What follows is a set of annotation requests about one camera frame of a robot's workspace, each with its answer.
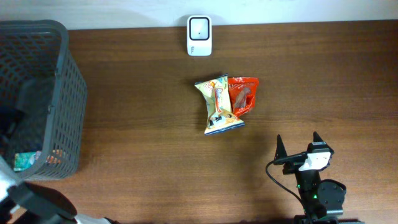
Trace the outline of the red candy packet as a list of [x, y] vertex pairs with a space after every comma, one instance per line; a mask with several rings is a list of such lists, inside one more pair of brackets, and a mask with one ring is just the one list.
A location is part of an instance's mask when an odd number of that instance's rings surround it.
[[228, 78], [228, 91], [233, 114], [240, 117], [255, 107], [259, 79], [254, 77]]

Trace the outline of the yellow snack bag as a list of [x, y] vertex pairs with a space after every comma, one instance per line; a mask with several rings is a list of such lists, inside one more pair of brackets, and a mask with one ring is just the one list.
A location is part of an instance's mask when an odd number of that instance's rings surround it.
[[206, 101], [208, 113], [204, 132], [206, 136], [223, 133], [245, 125], [243, 120], [233, 114], [227, 74], [205, 82], [197, 82], [195, 88], [202, 93]]

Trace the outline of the green Kleenex tissue pack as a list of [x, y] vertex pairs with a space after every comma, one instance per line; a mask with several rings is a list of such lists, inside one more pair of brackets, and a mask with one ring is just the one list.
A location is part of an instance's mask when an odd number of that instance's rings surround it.
[[40, 151], [16, 153], [14, 157], [14, 171], [20, 172], [30, 168], [40, 155]]

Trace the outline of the orange Kleenex tissue pack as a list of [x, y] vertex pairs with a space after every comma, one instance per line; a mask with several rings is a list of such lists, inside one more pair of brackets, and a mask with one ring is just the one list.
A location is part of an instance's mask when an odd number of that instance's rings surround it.
[[68, 154], [62, 149], [54, 149], [51, 155], [47, 156], [45, 163], [52, 166], [57, 166], [64, 163]]

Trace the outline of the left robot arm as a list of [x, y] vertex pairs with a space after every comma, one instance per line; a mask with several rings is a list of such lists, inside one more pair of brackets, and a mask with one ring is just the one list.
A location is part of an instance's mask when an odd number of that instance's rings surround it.
[[1, 223], [12, 218], [11, 210], [18, 205], [27, 210], [18, 223], [116, 223], [106, 217], [77, 214], [71, 201], [59, 191], [25, 182], [8, 165], [1, 168], [1, 183], [5, 185], [1, 187]]

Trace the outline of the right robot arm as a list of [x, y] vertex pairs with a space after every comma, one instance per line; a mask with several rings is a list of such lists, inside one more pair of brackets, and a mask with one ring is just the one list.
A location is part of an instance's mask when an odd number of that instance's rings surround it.
[[[295, 224], [350, 224], [359, 220], [340, 220], [347, 188], [341, 182], [332, 179], [322, 180], [320, 172], [330, 165], [334, 150], [316, 132], [307, 150], [288, 155], [281, 135], [277, 136], [275, 156], [266, 165], [266, 174], [276, 185], [293, 195], [303, 207], [303, 215], [294, 216]], [[297, 182], [298, 193], [278, 182], [269, 173], [269, 167], [282, 166], [284, 175], [293, 174]]]

